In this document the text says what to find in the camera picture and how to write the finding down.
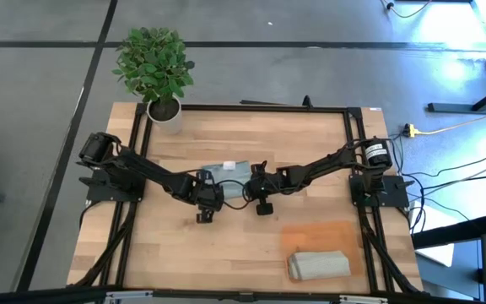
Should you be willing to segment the black bracket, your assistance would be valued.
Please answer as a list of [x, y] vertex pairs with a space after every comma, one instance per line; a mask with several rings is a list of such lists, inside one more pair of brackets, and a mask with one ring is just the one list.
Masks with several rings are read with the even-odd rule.
[[[274, 103], [274, 102], [266, 102], [266, 101], [259, 101], [259, 100], [241, 100], [241, 105], [248, 105], [248, 106], [281, 106], [282, 103]], [[308, 95], [305, 95], [301, 106], [305, 108], [313, 108], [314, 106], [311, 103], [311, 98]]]

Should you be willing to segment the teal microfiber towel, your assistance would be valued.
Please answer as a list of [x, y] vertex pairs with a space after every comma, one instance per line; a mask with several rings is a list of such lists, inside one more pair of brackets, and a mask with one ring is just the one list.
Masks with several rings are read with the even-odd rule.
[[202, 167], [213, 174], [216, 183], [221, 182], [225, 199], [239, 198], [242, 186], [251, 177], [251, 167], [248, 161], [228, 160], [222, 164], [207, 165]]

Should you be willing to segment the black overhead rig bar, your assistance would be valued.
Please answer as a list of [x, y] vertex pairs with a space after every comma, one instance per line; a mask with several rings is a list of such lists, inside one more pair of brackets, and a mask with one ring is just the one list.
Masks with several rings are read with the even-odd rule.
[[114, 285], [95, 287], [72, 286], [62, 289], [0, 293], [0, 304], [85, 304], [96, 301], [120, 301], [142, 298], [214, 299], [217, 301], [231, 300], [239, 303], [256, 301], [326, 301], [332, 304], [486, 304], [486, 301], [435, 297], [424, 293], [408, 294], [385, 291], [378, 291], [368, 295], [356, 295], [219, 290], [125, 290]]

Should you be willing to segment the white plant pot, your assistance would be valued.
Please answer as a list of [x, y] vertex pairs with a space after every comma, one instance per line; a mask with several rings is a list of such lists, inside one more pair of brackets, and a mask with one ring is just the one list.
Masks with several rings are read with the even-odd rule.
[[183, 128], [181, 102], [175, 96], [170, 100], [150, 101], [146, 106], [146, 114], [163, 133], [178, 134]]

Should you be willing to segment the black aluminium table frame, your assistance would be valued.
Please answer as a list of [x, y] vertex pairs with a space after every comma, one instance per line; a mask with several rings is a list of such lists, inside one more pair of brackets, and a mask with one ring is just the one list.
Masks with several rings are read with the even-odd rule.
[[[137, 117], [130, 103], [116, 103], [104, 131], [171, 171], [226, 160], [279, 166], [305, 165], [358, 137], [386, 135], [378, 110], [299, 106], [211, 106], [183, 108], [176, 135]], [[233, 199], [213, 222], [196, 222], [197, 209], [148, 182], [137, 205], [131, 234], [115, 251], [108, 282], [133, 290], [219, 290], [368, 295], [385, 291], [379, 256], [361, 237], [349, 171], [315, 180], [307, 189], [272, 197], [274, 211], [259, 216], [253, 205]], [[361, 241], [364, 274], [294, 283], [280, 247], [282, 229], [333, 221], [353, 223]]]

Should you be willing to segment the grey waffle microfiber towel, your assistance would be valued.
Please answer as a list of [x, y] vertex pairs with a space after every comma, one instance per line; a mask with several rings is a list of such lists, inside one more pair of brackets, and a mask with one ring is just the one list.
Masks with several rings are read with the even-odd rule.
[[296, 252], [287, 259], [292, 280], [322, 280], [350, 276], [348, 258], [341, 251]]

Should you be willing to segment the orange translucent plastic basket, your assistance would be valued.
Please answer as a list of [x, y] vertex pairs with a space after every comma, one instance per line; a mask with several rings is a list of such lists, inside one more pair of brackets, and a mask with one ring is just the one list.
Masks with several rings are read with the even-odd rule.
[[[361, 241], [353, 223], [349, 221], [286, 225], [281, 232], [280, 247], [288, 276], [287, 259], [296, 252], [341, 251], [349, 260], [350, 276], [365, 273], [360, 251]], [[302, 282], [290, 277], [289, 280], [294, 283]]]

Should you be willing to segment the green leafy plant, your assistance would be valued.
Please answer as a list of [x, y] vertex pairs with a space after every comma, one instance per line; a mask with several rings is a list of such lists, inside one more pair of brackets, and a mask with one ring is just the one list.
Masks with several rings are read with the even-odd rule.
[[186, 58], [185, 42], [176, 30], [132, 28], [116, 52], [111, 73], [143, 103], [182, 98], [184, 88], [194, 84], [190, 71], [195, 63]]

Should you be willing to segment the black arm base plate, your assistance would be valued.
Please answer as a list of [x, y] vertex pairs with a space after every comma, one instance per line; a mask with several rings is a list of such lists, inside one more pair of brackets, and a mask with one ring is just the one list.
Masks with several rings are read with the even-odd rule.
[[93, 171], [79, 180], [88, 187], [86, 198], [92, 202], [132, 202], [143, 197], [145, 178], [126, 171]]
[[352, 175], [348, 181], [356, 206], [406, 208], [409, 205], [408, 183], [401, 176]]

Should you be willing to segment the black desk crossbar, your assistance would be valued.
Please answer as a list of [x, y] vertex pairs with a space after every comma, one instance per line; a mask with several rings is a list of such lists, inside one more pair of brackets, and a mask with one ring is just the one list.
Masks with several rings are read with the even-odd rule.
[[486, 216], [415, 233], [412, 241], [415, 249], [421, 249], [470, 241], [483, 235], [486, 235]]

